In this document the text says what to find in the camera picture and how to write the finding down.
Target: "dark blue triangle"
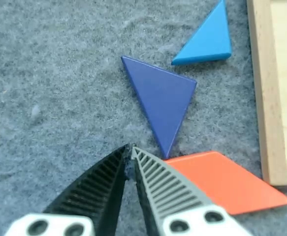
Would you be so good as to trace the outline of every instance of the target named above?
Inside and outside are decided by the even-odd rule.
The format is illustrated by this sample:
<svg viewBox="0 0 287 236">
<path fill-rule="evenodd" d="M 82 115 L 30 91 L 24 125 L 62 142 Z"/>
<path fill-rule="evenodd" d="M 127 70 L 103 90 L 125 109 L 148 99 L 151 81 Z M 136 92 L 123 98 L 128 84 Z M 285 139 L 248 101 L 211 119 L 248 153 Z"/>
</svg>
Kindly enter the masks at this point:
<svg viewBox="0 0 287 236">
<path fill-rule="evenodd" d="M 127 74 L 165 158 L 169 157 L 196 81 L 122 57 Z"/>
</svg>

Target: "light blue triangle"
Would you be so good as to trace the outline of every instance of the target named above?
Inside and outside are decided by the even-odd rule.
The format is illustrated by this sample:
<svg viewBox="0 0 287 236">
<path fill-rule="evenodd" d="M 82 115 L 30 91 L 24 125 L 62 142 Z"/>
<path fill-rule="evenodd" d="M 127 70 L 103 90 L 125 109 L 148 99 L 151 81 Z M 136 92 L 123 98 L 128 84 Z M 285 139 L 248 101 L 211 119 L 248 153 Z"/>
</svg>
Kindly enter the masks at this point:
<svg viewBox="0 0 287 236">
<path fill-rule="evenodd" d="M 232 54 L 225 0 L 208 15 L 199 29 L 185 44 L 172 65 L 227 59 Z"/>
</svg>

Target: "wooden frame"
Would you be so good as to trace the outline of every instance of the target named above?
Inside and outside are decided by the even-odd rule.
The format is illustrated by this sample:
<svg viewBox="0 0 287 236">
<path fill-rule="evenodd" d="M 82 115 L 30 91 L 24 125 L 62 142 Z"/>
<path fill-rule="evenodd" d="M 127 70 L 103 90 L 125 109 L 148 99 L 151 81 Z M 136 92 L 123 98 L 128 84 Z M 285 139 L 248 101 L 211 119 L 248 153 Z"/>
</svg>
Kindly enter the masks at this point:
<svg viewBox="0 0 287 236">
<path fill-rule="evenodd" d="M 262 174 L 287 185 L 287 0 L 247 0 Z"/>
</svg>

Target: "felt surface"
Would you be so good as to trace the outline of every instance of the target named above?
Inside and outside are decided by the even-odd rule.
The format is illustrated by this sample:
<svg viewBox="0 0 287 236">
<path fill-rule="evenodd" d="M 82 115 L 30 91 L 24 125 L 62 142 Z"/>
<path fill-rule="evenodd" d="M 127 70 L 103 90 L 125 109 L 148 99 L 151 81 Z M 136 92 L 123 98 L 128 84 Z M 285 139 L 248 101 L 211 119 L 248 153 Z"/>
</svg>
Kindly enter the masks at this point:
<svg viewBox="0 0 287 236">
<path fill-rule="evenodd" d="M 0 0 L 0 235 L 115 148 L 160 154 L 121 55 L 197 79 L 171 156 L 217 150 L 261 176 L 246 1 L 227 1 L 230 59 L 170 65 L 216 3 Z M 287 207 L 236 219 L 287 235 Z M 132 180 L 116 235 L 129 234 L 146 235 Z"/>
</svg>

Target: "orange parallelogram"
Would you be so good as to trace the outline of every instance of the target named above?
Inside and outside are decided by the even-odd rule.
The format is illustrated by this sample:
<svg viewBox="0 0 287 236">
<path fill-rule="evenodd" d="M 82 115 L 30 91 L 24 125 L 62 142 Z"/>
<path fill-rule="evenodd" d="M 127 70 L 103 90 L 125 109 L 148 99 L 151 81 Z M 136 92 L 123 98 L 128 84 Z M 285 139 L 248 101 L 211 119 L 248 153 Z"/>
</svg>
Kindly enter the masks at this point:
<svg viewBox="0 0 287 236">
<path fill-rule="evenodd" d="M 232 215 L 287 205 L 287 196 L 216 151 L 176 157 L 167 164 L 184 174 Z"/>
</svg>

